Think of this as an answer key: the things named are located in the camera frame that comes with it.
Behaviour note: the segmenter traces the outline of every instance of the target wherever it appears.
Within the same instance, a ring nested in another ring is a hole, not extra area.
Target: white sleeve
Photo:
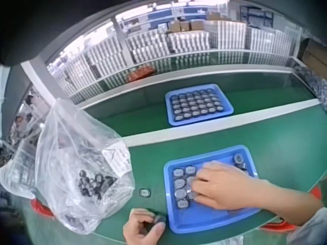
[[[302,227],[287,236],[288,245],[326,245],[327,208],[319,209]]]

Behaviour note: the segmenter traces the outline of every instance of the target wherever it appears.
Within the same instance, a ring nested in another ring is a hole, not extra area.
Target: left hand
[[[153,223],[155,214],[143,209],[132,209],[129,221],[123,227],[124,237],[128,245],[156,245],[164,233],[166,224],[160,222],[147,233],[144,222]]]

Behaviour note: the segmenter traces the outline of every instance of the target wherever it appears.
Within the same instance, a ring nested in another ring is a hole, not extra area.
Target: hand
[[[152,227],[147,234],[144,222],[153,223],[155,214],[143,209],[132,209],[129,215],[129,221],[123,227],[124,237],[128,245],[156,245],[162,236],[166,224],[160,222]]]
[[[208,162],[197,172],[192,190],[195,201],[215,209],[234,210],[255,207],[258,189],[265,181],[254,179],[240,169],[220,163]]]

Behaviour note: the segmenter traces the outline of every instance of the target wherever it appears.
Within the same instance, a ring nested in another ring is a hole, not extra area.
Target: blue tray
[[[208,113],[207,115],[199,115],[197,117],[191,117],[189,119],[183,119],[181,121],[175,120],[174,115],[174,109],[172,105],[171,98],[175,95],[180,94],[186,94],[186,93],[192,93],[194,91],[200,91],[200,90],[208,90],[212,89],[212,93],[216,95],[216,97],[219,99],[221,105],[223,106],[223,111],[221,112],[215,112],[215,113]],[[168,122],[170,125],[173,126],[180,126],[180,125],[186,125],[186,124],[192,124],[198,121],[208,120],[212,118],[218,118],[218,117],[224,117],[227,115],[230,115],[234,112],[233,106],[228,101],[227,97],[224,95],[224,93],[221,91],[221,89],[218,87],[217,84],[206,84],[206,85],[199,85],[199,86],[193,86],[188,88],[182,88],[170,91],[166,93],[166,107],[167,107],[167,114],[168,114]]]
[[[164,169],[166,200],[170,228],[178,234],[205,231],[221,226],[226,226],[247,218],[257,212],[257,208],[245,208],[239,211],[221,211],[190,201],[190,205],[185,209],[178,209],[174,196],[174,176],[173,170],[192,165],[199,170],[203,163],[218,160],[220,162],[233,165],[233,156],[242,154],[246,168],[250,176],[257,178],[253,160],[247,147],[237,145],[216,152],[209,152],[198,156],[182,158],[168,162]]]

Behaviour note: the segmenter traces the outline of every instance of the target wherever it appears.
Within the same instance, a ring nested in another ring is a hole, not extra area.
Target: green workbench
[[[145,104],[100,120],[122,136],[168,129],[170,126],[161,95],[172,88],[208,82],[221,87],[234,106],[233,115],[314,99],[307,88],[290,73],[208,75],[145,88],[141,93],[146,95]],[[168,161],[238,144],[249,148],[260,178],[282,187],[309,191],[327,170],[325,120],[326,115],[321,106],[315,105],[227,130],[130,147],[136,187],[132,199],[119,212],[104,219],[93,234],[80,236],[64,228],[58,221],[47,220],[29,210],[25,216],[34,225],[28,227],[29,233],[33,233],[31,237],[34,237],[32,240],[35,245],[42,244],[41,239],[37,238],[38,229],[42,229],[40,232],[43,235],[61,237],[54,238],[56,242],[52,244],[121,244],[124,242],[122,227],[131,208],[142,207],[167,213],[163,168]],[[140,188],[150,188],[151,197],[140,197]],[[225,227],[183,235],[174,234],[167,227],[160,244],[193,245],[223,240],[256,229],[272,218],[274,214],[262,210]]]

